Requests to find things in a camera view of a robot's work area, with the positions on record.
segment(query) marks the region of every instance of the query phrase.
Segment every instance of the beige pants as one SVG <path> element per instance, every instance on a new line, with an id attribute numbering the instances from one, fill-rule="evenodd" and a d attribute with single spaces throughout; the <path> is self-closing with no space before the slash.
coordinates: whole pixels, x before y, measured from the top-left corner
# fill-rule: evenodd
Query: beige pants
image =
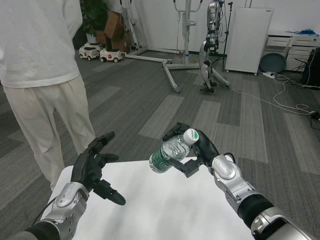
<path id="1" fill-rule="evenodd" d="M 75 149 L 82 153 L 95 138 L 89 120 L 85 84 L 81 75 L 73 80 L 51 86 L 3 87 L 12 111 L 28 140 L 35 160 L 51 189 L 56 186 L 65 168 L 54 111 L 60 114 Z"/>

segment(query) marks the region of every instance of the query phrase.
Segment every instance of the white shirt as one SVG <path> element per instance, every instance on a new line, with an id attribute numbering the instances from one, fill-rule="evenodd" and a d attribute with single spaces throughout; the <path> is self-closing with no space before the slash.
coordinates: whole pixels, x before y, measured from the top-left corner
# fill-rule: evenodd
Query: white shirt
<path id="1" fill-rule="evenodd" d="M 81 24 L 79 0 L 1 0 L 1 83 L 30 88 L 76 78 L 72 38 Z"/>

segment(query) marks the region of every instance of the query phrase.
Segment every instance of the green bottle label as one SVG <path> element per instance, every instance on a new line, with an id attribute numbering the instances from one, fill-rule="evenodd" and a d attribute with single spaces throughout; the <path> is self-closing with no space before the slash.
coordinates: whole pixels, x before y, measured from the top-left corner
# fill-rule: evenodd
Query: green bottle label
<path id="1" fill-rule="evenodd" d="M 163 172 L 167 171 L 172 166 L 172 164 L 161 154 L 161 149 L 152 155 L 152 163 L 153 166 Z"/>

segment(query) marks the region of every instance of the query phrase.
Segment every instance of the wheeled base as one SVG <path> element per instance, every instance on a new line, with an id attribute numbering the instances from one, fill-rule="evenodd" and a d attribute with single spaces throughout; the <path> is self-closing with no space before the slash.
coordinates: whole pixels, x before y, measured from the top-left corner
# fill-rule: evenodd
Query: wheeled base
<path id="1" fill-rule="evenodd" d="M 221 82 L 227 88 L 230 88 L 230 82 L 229 81 L 225 80 L 225 78 L 223 76 L 221 76 L 214 68 L 212 68 L 211 70 L 212 70 L 213 76 L 216 77 L 219 80 L 219 82 Z"/>
<path id="2" fill-rule="evenodd" d="M 174 78 L 172 77 L 171 73 L 170 73 L 170 69 L 171 70 L 178 70 L 178 69 L 199 69 L 199 64 L 195 63 L 195 64 L 167 64 L 165 62 L 162 62 L 162 67 L 165 70 L 165 73 L 170 81 L 170 84 L 173 88 L 173 90 L 178 94 L 181 92 L 181 89 L 178 87 L 178 85 L 176 84 Z"/>
<path id="3" fill-rule="evenodd" d="M 125 53 L 124 56 L 128 59 L 139 59 L 139 60 L 146 60 L 146 61 L 152 61 L 152 62 L 159 62 L 162 63 L 162 67 L 165 70 L 165 73 L 169 79 L 169 82 L 173 88 L 173 90 L 176 93 L 180 93 L 181 90 L 176 84 L 174 78 L 172 77 L 170 70 L 178 70 L 178 69 L 199 69 L 199 64 L 172 64 L 172 59 L 163 59 L 163 58 L 157 58 L 157 57 L 149 57 L 149 56 L 139 56 L 140 54 L 146 52 L 146 51 L 157 51 L 157 52 L 165 52 L 165 53 L 180 53 L 180 51 L 175 50 L 169 50 L 169 49 L 161 49 L 161 48 L 148 48 L 148 47 L 142 47 L 137 51 L 132 51 L 130 53 Z"/>
<path id="4" fill-rule="evenodd" d="M 149 49 L 147 47 L 142 47 L 137 51 L 133 51 L 130 53 L 125 53 L 124 56 L 128 59 L 139 59 L 139 60 L 147 60 L 147 61 L 152 61 L 152 62 L 166 62 L 166 63 L 171 63 L 171 59 L 163 59 L 163 58 L 157 58 L 157 57 L 150 57 L 150 56 L 139 56 L 140 54 L 148 51 Z"/>

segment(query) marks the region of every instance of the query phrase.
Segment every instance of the potted plant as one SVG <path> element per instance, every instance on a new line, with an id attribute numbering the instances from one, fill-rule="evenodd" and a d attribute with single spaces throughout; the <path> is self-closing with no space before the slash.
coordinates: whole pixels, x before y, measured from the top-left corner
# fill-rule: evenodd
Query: potted plant
<path id="1" fill-rule="evenodd" d="M 80 0 L 82 28 L 89 43 L 96 43 L 96 31 L 103 31 L 108 20 L 108 6 L 104 0 Z"/>

